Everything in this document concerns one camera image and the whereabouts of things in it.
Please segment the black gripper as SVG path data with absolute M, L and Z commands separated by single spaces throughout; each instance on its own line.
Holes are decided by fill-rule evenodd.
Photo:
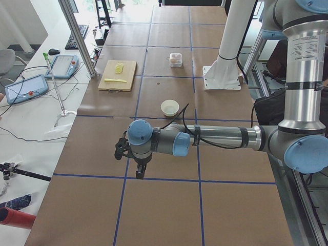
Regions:
M 135 172 L 137 179 L 144 179 L 147 163 L 149 163 L 151 159 L 152 155 L 149 155 L 146 158 L 134 158 L 135 162 L 137 163 L 137 169 Z

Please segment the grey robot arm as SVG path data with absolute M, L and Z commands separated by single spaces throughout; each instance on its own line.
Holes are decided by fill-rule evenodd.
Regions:
M 175 123 L 154 128 L 135 120 L 124 133 L 123 150 L 137 162 L 136 177 L 144 177 L 154 152 L 186 156 L 200 142 L 264 151 L 303 174 L 326 168 L 327 138 L 319 119 L 326 33 L 327 1 L 266 1 L 262 34 L 288 40 L 283 120 L 251 128 Z

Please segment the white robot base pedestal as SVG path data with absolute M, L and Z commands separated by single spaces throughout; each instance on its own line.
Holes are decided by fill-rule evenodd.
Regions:
M 206 90 L 240 90 L 238 55 L 257 1 L 232 0 L 217 59 L 203 67 Z

